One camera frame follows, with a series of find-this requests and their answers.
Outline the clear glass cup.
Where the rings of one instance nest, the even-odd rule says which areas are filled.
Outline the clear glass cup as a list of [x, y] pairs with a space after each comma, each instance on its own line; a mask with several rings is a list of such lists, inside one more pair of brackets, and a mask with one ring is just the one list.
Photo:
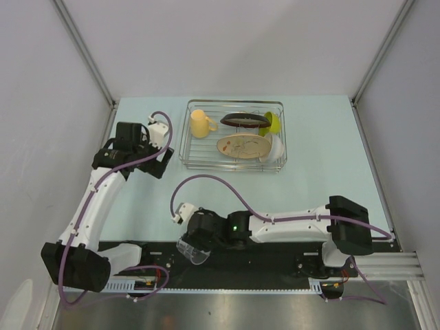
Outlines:
[[176, 248], [179, 253], [188, 259], [193, 265], [202, 265], [210, 256], [210, 252], [198, 250], [181, 239], [178, 240]]

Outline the yellow mug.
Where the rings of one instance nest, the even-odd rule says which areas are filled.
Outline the yellow mug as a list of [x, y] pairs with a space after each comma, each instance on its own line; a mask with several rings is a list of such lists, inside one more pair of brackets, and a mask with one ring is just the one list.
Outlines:
[[218, 124], [201, 109], [195, 109], [190, 114], [190, 131], [195, 138], [205, 138], [210, 132], [217, 131]]

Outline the metal wire dish rack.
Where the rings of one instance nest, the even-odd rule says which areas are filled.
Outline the metal wire dish rack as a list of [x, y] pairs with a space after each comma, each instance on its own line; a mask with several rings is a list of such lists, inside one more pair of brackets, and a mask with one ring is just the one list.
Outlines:
[[[207, 116], [209, 133], [195, 137], [191, 114]], [[279, 101], [192, 99], [187, 104], [179, 159], [191, 169], [278, 172], [287, 163], [284, 106]]]

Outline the beige bird pattern plate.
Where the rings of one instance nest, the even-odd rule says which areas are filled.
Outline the beige bird pattern plate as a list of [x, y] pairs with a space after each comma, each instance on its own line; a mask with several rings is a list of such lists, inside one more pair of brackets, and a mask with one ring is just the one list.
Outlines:
[[270, 152], [271, 144], [253, 133], [236, 133], [222, 137], [217, 141], [217, 150], [232, 158], [255, 159]]

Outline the dark red rimmed plate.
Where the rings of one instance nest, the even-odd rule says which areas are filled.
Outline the dark red rimmed plate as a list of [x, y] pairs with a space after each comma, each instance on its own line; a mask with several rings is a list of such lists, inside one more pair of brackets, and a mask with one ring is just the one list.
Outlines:
[[266, 128], [271, 125], [266, 117], [255, 113], [229, 113], [222, 117], [220, 123], [243, 128]]

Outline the white bowl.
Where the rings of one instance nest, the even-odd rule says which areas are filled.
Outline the white bowl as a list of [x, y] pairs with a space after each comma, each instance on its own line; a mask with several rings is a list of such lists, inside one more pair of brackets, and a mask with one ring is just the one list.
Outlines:
[[260, 163], [274, 163], [281, 158], [285, 152], [285, 146], [277, 134], [267, 133], [264, 138], [271, 144], [270, 152], [259, 158]]

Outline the yellow-green bowl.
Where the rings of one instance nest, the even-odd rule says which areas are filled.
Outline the yellow-green bowl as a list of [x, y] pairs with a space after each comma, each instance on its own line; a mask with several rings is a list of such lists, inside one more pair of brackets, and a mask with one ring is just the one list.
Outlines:
[[268, 133], [278, 134], [281, 132], [281, 121], [274, 112], [268, 111], [264, 117], [269, 120], [270, 125], [258, 130], [260, 136], [264, 137]]

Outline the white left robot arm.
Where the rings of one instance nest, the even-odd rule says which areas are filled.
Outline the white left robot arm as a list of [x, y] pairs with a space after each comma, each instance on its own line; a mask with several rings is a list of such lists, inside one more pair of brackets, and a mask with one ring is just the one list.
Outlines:
[[109, 278], [128, 268], [147, 273], [152, 258], [133, 243], [99, 249], [111, 207], [135, 170], [159, 179], [173, 155], [170, 125], [151, 118], [147, 125], [119, 122], [115, 137], [94, 155], [89, 184], [73, 219], [55, 243], [41, 250], [44, 265], [56, 285], [101, 292]]

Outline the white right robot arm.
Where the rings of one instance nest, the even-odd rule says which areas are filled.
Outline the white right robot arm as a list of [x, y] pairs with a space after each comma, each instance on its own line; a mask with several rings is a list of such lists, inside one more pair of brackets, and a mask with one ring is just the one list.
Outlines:
[[265, 243], [320, 243], [318, 270], [333, 276], [350, 256], [373, 252], [368, 210], [343, 196], [331, 196], [324, 206], [304, 212], [255, 215], [249, 210], [226, 217], [189, 203], [179, 207], [179, 223], [186, 227], [178, 251], [201, 265], [220, 248], [240, 249]]

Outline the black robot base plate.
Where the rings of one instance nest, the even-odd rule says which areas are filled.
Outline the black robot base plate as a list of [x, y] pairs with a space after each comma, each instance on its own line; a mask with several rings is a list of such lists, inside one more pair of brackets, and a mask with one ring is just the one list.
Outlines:
[[305, 289], [309, 278], [340, 277], [324, 267], [320, 243], [263, 243], [244, 250], [219, 249], [201, 265], [192, 264], [171, 242], [139, 241], [141, 265], [168, 270], [169, 289]]

